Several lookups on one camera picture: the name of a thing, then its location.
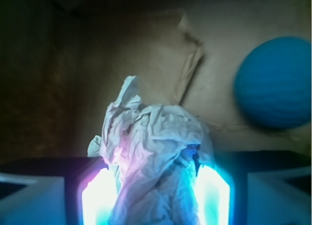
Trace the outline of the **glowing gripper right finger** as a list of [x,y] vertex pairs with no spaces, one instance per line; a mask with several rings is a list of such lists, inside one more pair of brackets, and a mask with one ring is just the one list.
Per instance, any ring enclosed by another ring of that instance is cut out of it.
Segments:
[[289,150],[219,151],[196,163],[203,225],[309,225],[311,158]]

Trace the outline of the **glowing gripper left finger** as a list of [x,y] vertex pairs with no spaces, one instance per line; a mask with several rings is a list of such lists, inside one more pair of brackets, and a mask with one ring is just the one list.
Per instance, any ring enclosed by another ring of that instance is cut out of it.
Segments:
[[117,199],[101,157],[26,158],[0,167],[3,225],[106,225]]

